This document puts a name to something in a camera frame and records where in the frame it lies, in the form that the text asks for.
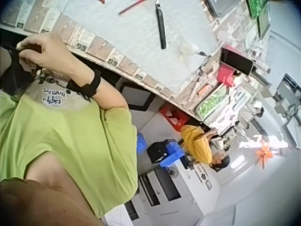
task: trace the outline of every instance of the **watch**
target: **watch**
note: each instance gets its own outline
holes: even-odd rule
[[[101,72],[97,70],[94,71],[94,78],[90,84],[86,84],[82,87],[78,86],[73,80],[70,80],[66,86],[67,89],[70,89],[75,92],[80,92],[87,97],[92,97],[96,94],[97,87],[101,81]]]

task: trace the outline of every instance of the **ceiling fan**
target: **ceiling fan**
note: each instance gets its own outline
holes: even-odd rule
[[[268,158],[273,158],[274,154],[269,150],[269,144],[265,141],[262,141],[261,150],[256,152],[256,155],[259,156],[258,160],[256,161],[255,165],[261,162],[262,169],[264,170],[266,165],[266,160]]]

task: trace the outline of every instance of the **red stool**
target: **red stool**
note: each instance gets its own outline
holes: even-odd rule
[[[173,126],[173,128],[181,132],[182,126],[189,120],[189,116],[173,106],[170,103],[166,103],[159,112],[166,118],[166,120]]]

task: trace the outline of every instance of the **ceiling light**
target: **ceiling light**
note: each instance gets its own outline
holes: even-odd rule
[[[239,156],[237,159],[235,159],[235,161],[233,163],[231,163],[231,168],[234,169],[237,166],[239,166],[240,164],[243,163],[243,161],[245,160],[245,157],[243,155]]]

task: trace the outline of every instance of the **phone screen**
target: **phone screen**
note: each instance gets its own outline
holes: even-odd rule
[[[222,48],[220,61],[246,75],[251,73],[254,65],[252,60],[225,48]]]

